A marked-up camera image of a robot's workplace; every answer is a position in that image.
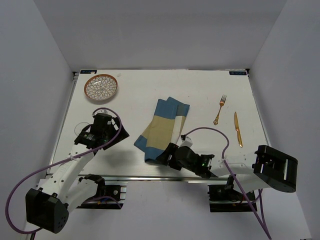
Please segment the clear drinking glass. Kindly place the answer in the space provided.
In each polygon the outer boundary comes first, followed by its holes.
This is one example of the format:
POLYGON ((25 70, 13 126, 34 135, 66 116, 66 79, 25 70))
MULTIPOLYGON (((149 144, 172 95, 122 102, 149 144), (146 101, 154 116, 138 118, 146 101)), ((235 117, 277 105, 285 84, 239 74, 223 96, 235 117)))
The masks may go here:
POLYGON ((75 134, 76 136, 78 136, 78 135, 82 132, 82 130, 83 130, 86 126, 88 126, 88 125, 89 125, 88 122, 80 122, 80 123, 78 123, 78 124, 74 127, 74 134, 75 134))

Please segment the blue beige checked placemat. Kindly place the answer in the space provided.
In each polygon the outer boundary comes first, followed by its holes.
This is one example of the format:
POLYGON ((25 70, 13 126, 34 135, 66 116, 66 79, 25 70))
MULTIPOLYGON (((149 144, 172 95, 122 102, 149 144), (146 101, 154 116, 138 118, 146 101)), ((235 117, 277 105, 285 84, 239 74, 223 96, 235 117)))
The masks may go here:
POLYGON ((144 153, 146 163, 160 164, 160 156, 170 143, 176 144, 184 127, 190 105, 172 97, 158 99, 152 121, 134 142, 144 153))

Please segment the orange floral patterned plate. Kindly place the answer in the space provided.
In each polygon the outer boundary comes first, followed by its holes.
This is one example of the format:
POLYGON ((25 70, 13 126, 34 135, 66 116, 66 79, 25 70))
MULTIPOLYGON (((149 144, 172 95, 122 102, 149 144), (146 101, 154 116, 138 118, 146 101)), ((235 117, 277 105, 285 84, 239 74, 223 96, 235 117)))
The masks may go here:
POLYGON ((84 94, 93 101, 105 101, 112 98, 118 90, 118 81, 109 74, 91 77, 84 85, 84 94))

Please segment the gold knife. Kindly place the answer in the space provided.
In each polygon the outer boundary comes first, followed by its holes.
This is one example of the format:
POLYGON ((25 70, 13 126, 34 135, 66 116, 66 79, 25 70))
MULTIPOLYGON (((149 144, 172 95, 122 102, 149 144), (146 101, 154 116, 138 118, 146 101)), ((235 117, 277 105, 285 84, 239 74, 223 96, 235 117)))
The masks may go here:
POLYGON ((242 141, 242 136, 241 136, 241 132, 240 132, 238 115, 237 115, 236 112, 234 113, 234 126, 235 126, 235 130, 236 130, 236 133, 237 133, 238 144, 242 148, 243 147, 243 141, 242 141))

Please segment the gold fork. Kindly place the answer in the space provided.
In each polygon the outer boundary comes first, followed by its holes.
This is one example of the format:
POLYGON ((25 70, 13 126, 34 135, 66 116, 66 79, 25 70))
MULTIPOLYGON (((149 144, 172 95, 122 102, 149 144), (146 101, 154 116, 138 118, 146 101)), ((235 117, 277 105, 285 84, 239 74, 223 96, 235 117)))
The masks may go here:
POLYGON ((226 98, 227 96, 226 95, 222 95, 220 101, 219 101, 219 110, 218 110, 218 113, 213 121, 213 124, 216 126, 218 123, 219 123, 219 117, 220 117, 220 113, 221 113, 221 109, 222 107, 225 105, 225 102, 226 102, 226 98))

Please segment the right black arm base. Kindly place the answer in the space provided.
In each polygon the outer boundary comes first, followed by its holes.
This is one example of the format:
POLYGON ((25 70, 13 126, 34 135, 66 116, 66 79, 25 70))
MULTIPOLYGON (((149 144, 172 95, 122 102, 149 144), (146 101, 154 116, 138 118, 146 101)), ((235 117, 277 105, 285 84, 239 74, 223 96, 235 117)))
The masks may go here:
POLYGON ((209 210, 211 213, 252 212, 244 195, 233 189, 225 189, 223 184, 208 185, 209 210))

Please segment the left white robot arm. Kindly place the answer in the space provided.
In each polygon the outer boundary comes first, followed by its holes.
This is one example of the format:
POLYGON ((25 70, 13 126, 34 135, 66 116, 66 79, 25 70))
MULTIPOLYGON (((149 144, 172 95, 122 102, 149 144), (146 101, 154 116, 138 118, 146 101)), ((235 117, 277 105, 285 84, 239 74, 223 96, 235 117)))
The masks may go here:
POLYGON ((52 233, 59 233, 70 213, 93 197, 105 196, 101 176, 88 174, 73 186, 83 168, 99 150, 106 150, 129 137, 119 117, 105 112, 94 113, 93 123, 84 127, 74 140, 69 161, 59 165, 52 176, 25 196, 26 220, 52 233))

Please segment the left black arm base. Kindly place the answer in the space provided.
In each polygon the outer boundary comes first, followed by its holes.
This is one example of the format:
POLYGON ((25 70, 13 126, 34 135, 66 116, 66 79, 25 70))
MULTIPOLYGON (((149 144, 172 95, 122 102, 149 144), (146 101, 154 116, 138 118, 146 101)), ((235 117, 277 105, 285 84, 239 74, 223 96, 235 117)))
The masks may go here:
POLYGON ((127 182, 106 181, 104 186, 99 186, 96 195, 86 200, 77 207, 78 209, 91 210, 120 210, 126 199, 127 182))

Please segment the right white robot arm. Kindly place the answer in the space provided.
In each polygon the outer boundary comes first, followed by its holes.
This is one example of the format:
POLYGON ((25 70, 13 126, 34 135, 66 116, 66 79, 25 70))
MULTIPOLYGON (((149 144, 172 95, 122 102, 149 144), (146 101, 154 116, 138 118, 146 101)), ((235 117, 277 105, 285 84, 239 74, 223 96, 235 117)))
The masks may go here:
POLYGON ((272 188, 284 193, 296 192, 298 161, 268 145, 259 145, 255 152, 215 158, 213 154, 198 154, 185 140, 181 145, 170 143, 156 161, 175 170, 187 169, 203 179, 235 175, 225 188, 226 195, 236 200, 258 189, 272 188))

